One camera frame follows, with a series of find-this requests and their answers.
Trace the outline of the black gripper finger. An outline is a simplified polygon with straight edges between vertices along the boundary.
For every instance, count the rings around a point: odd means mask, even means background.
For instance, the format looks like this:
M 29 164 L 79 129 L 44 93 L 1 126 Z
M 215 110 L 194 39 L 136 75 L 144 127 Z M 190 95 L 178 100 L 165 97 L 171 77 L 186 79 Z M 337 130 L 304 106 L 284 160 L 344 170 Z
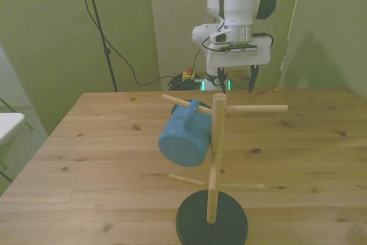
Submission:
M 217 75 L 218 75 L 218 79 L 219 79 L 219 83 L 220 83 L 220 87 L 222 89 L 222 92 L 224 94 L 226 94 L 226 81 L 228 78 L 228 74 L 225 71 L 224 67 L 221 68 L 217 68 Z
M 258 65 L 252 65 L 250 67 L 250 71 L 251 71 L 251 75 L 250 75 L 250 79 L 249 79 L 249 84 L 248 84 L 248 92 L 251 93 L 255 83 L 256 83 L 256 79 L 259 73 L 259 66 Z

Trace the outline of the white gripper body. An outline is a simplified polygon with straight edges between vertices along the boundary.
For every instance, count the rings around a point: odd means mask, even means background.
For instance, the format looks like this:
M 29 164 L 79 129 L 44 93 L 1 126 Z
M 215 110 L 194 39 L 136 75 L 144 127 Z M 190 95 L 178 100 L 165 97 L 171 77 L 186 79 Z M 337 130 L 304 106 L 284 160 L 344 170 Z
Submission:
M 255 37 L 248 44 L 210 44 L 206 65 L 212 68 L 266 65 L 270 62 L 271 37 Z

